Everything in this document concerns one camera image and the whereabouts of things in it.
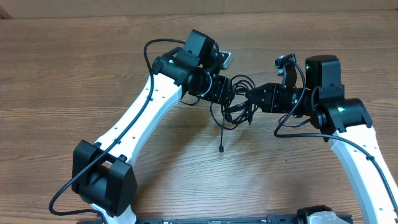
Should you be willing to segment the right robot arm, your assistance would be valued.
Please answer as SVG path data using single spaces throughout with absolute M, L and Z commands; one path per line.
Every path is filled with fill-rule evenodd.
M 335 55 L 311 56 L 302 70 L 294 54 L 274 60 L 282 83 L 266 83 L 245 97 L 265 113 L 308 116 L 319 133 L 296 138 L 323 138 L 343 166 L 365 223 L 397 223 L 397 184 L 377 143 L 373 121 L 357 99 L 345 98 L 341 63 Z

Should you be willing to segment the black cable silver plug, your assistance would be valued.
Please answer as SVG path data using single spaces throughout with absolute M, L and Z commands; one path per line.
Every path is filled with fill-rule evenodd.
M 254 83 L 254 80 L 247 75 L 235 75 L 231 80 L 240 78 L 236 83 L 232 84 L 232 89 L 234 95 L 245 96 L 245 94 L 249 90 L 255 89 L 257 86 Z M 210 114 L 213 118 L 213 121 L 222 129 L 226 130 L 234 130 L 238 127 L 239 124 L 248 122 L 249 125 L 252 124 L 252 119 L 254 113 L 259 109 L 258 106 L 250 103 L 249 100 L 246 100 L 242 103 L 238 103 L 236 105 L 231 106 L 232 101 L 230 101 L 226 106 L 221 105 L 220 111 L 223 115 L 223 121 L 221 123 L 214 117 L 213 114 L 213 104 L 210 104 Z

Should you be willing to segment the black cable black plugs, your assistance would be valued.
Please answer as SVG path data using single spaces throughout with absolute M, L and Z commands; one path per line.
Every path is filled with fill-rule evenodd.
M 202 81 L 189 81 L 188 82 L 188 94 L 189 95 L 191 95 L 191 96 L 194 96 L 194 97 L 196 97 L 197 98 L 197 101 L 200 101 L 200 100 L 202 100 L 202 99 L 199 99 L 199 94 L 201 94 L 202 93 L 202 91 L 201 91 L 201 85 L 204 83 L 204 80 L 205 79 L 203 79 Z M 240 78 L 237 78 L 237 79 L 234 79 L 233 81 L 232 81 L 232 84 L 234 84 L 234 83 L 236 83 L 238 80 L 240 80 Z

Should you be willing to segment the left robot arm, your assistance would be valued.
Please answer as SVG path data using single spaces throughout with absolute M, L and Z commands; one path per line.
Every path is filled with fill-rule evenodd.
M 219 105 L 233 97 L 231 80 L 219 75 L 232 62 L 231 52 L 197 30 L 177 43 L 148 63 L 147 83 L 118 122 L 95 143 L 80 141 L 73 152 L 72 190 L 101 223 L 136 222 L 133 167 L 156 126 L 185 94 Z

